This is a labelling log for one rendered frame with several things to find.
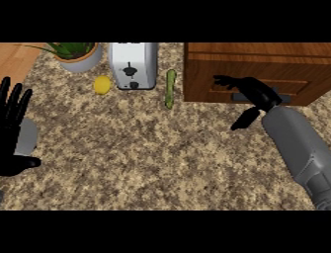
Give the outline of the silver toaster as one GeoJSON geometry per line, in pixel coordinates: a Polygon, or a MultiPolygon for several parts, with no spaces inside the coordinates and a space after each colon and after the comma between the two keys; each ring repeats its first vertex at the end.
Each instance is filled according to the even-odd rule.
{"type": "Polygon", "coordinates": [[[152,90],[157,86],[159,44],[156,42],[109,43],[109,61],[122,90],[152,90]]]}

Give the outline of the brown wooden drawer front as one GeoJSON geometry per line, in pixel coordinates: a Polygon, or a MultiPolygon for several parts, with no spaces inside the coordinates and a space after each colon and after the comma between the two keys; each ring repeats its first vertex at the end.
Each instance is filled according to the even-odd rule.
{"type": "Polygon", "coordinates": [[[331,58],[190,53],[184,64],[184,101],[242,104],[215,84],[215,75],[256,77],[280,94],[283,103],[308,106],[331,90],[331,58]]]}

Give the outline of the green cucumber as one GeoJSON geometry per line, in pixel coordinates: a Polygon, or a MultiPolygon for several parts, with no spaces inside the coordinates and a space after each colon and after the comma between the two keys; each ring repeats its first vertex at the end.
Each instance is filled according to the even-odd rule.
{"type": "Polygon", "coordinates": [[[172,109],[174,106],[174,86],[177,80],[177,71],[171,69],[166,73],[166,107],[172,109]]]}

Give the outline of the yellow lemon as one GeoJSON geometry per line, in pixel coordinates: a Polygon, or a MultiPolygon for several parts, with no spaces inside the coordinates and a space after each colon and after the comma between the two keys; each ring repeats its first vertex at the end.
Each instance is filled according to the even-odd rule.
{"type": "Polygon", "coordinates": [[[104,95],[109,93],[110,88],[112,88],[110,78],[106,75],[98,76],[94,81],[95,93],[104,95]]]}

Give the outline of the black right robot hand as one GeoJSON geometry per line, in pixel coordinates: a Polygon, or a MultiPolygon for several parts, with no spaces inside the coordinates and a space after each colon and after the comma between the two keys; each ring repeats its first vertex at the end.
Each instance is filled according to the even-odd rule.
{"type": "Polygon", "coordinates": [[[248,109],[236,120],[231,130],[248,128],[261,115],[261,111],[268,112],[282,102],[276,90],[255,77],[236,78],[227,75],[215,75],[215,83],[225,86],[228,90],[239,88],[255,107],[248,109]]]}

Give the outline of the green spiky plant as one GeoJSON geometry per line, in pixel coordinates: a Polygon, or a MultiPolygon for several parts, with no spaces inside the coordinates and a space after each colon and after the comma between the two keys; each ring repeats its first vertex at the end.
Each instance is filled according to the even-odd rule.
{"type": "Polygon", "coordinates": [[[50,52],[58,59],[72,61],[89,56],[97,49],[95,42],[50,42],[48,47],[33,48],[50,52]]]}

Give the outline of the pale grey plant pot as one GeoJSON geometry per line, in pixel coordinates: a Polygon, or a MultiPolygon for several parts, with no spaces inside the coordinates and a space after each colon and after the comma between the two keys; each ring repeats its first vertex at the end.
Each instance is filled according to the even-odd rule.
{"type": "Polygon", "coordinates": [[[100,63],[101,58],[103,47],[100,43],[94,45],[91,52],[78,59],[63,59],[58,56],[55,57],[61,67],[73,73],[81,73],[92,69],[100,63]]]}

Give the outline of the brown wooden cabinet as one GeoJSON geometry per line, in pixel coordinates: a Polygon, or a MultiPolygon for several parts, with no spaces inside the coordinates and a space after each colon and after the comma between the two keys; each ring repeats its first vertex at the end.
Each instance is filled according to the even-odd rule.
{"type": "Polygon", "coordinates": [[[190,53],[331,58],[331,42],[188,42],[190,53]]]}

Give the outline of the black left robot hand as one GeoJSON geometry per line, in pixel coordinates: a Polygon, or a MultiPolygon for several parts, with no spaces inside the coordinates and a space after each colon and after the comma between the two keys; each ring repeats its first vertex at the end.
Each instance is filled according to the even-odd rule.
{"type": "Polygon", "coordinates": [[[29,109],[33,90],[23,93],[23,84],[11,89],[11,77],[0,82],[0,176],[13,177],[42,165],[42,159],[16,154],[21,123],[29,109]]]}

